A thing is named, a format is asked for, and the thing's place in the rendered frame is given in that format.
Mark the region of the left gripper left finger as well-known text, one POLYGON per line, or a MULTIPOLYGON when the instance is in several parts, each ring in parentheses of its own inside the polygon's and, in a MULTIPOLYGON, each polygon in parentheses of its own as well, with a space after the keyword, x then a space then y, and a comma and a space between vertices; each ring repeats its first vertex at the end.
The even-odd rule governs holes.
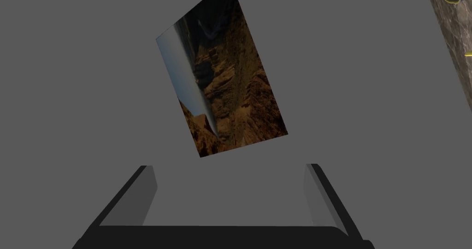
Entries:
POLYGON ((91 227, 143 225, 157 189, 153 166, 140 166, 91 227))

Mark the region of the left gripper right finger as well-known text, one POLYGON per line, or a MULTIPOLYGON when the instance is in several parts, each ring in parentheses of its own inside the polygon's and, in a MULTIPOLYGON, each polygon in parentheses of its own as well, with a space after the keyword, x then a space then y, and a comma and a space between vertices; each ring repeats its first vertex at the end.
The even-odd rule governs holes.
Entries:
POLYGON ((305 166, 304 194, 314 226, 335 227, 349 238, 363 240, 326 174, 316 163, 308 163, 305 166))

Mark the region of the canyon landscape wall picture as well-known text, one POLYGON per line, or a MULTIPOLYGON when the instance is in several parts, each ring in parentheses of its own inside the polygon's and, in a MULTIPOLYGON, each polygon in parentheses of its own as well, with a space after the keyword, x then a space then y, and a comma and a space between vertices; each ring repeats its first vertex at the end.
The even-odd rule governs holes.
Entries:
POLYGON ((156 38, 200 157, 287 135, 238 0, 202 0, 156 38))

